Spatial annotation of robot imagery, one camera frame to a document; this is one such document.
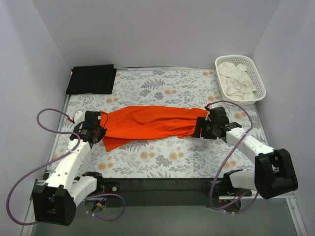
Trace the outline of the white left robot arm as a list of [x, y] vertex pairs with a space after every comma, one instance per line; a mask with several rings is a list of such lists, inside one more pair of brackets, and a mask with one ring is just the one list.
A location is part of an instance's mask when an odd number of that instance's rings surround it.
[[74, 116], [75, 127], [68, 142], [66, 157], [62, 158], [43, 185], [32, 190], [34, 215], [37, 222], [68, 226], [72, 223], [77, 206], [92, 194], [104, 193], [102, 174], [86, 172], [78, 181], [76, 174], [91, 151], [105, 136], [107, 129], [101, 124], [101, 112], [79, 111]]

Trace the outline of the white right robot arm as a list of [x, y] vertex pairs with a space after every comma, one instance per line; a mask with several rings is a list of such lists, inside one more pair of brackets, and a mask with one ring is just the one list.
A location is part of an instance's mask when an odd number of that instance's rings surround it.
[[206, 108], [206, 111], [206, 117], [197, 118], [193, 137], [221, 139], [254, 163], [252, 172], [239, 169], [223, 175], [222, 188], [227, 195], [247, 189], [270, 199], [298, 189], [294, 166], [286, 149], [274, 149], [249, 135], [240, 124], [229, 121], [223, 107]]

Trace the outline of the orange t-shirt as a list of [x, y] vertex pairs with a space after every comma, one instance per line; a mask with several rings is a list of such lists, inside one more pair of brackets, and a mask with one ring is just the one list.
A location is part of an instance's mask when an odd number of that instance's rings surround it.
[[131, 141], [184, 138], [194, 133], [197, 118], [206, 115], [200, 108], [128, 106], [101, 115], [101, 125], [107, 129], [102, 141], [112, 151]]

